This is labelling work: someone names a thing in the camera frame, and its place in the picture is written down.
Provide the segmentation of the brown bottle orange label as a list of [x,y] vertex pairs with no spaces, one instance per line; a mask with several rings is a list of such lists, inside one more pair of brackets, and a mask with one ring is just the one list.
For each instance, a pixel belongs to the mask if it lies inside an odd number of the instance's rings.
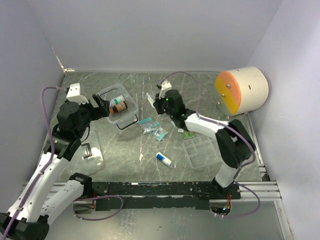
[[120,113],[123,110],[126,110],[127,108],[128,108],[127,103],[125,101],[123,101],[117,105],[110,107],[109,111],[111,114],[115,114],[115,113]]

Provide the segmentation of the white bottle green label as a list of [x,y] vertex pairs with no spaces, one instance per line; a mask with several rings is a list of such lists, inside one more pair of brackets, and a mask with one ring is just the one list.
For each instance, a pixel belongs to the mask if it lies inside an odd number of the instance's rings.
[[123,97],[123,95],[119,95],[119,96],[110,100],[110,107],[115,106],[123,101],[125,101],[125,98]]

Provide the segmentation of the clear plastic medicine box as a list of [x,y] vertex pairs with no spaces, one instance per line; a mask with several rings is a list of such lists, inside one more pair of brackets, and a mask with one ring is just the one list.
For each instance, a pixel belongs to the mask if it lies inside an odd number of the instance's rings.
[[120,131],[138,122],[139,107],[122,84],[115,84],[101,90],[98,95],[109,101],[108,121]]

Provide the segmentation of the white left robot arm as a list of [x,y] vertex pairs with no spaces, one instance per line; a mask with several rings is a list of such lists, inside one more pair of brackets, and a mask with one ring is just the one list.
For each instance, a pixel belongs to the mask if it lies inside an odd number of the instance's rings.
[[5,213],[0,215],[0,232],[4,239],[43,240],[55,218],[74,200],[94,195],[92,178],[74,173],[64,188],[50,199],[47,196],[61,172],[82,145],[82,137],[92,121],[110,115],[110,102],[93,94],[97,103],[67,99],[57,114],[57,124],[49,129],[50,137],[40,162],[27,186]]

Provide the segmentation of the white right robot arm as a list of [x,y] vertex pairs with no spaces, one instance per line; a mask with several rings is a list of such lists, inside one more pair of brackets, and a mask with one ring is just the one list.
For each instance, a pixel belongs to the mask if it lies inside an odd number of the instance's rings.
[[179,129],[216,139],[223,163],[212,181],[212,193],[218,199],[228,195],[229,187],[246,165],[245,161],[255,157],[256,146],[241,121],[204,117],[188,109],[176,89],[167,91],[163,98],[156,94],[154,98],[149,98],[149,102],[159,115],[168,115]]

